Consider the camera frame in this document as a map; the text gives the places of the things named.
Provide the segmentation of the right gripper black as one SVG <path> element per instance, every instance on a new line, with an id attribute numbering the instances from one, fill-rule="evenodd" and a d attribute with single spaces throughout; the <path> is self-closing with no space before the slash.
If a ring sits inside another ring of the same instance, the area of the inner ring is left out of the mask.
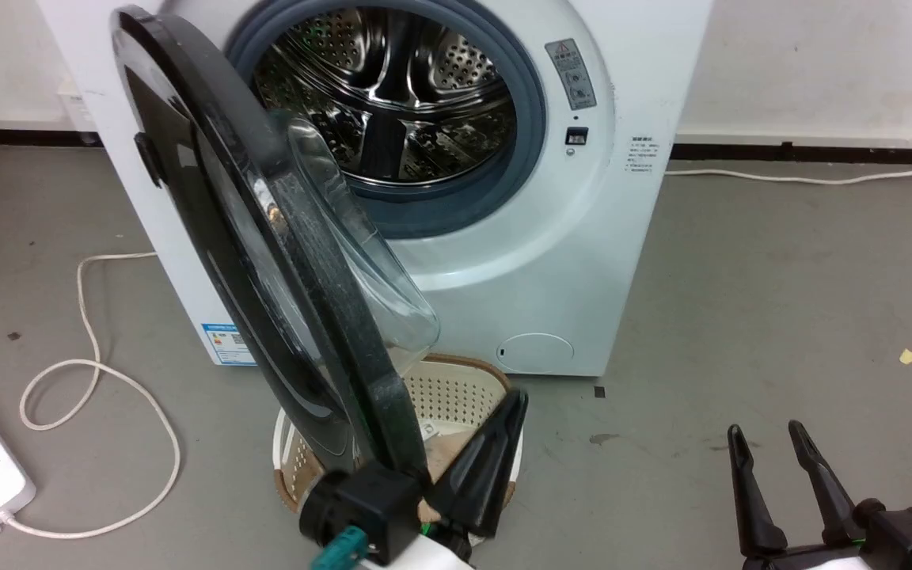
<path id="1" fill-rule="evenodd" d="M 745 569 L 912 569 L 912 507 L 890 510 L 875 498 L 854 506 L 846 488 L 799 420 L 788 422 L 797 462 L 811 481 L 823 522 L 821 545 L 788 548 L 754 473 L 749 441 L 728 427 L 732 495 Z"/>

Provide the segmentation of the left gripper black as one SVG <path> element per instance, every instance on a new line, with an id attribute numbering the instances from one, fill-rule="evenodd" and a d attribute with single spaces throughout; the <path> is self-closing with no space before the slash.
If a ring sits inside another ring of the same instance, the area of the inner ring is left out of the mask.
<path id="1" fill-rule="evenodd" d="M 306 491 L 299 530 L 320 553 L 312 568 L 388 568 L 421 535 L 419 504 L 426 500 L 461 530 L 496 536 L 527 416 L 528 394 L 512 389 L 430 486 L 426 468 L 390 468 L 367 462 L 354 470 L 329 470 Z"/>

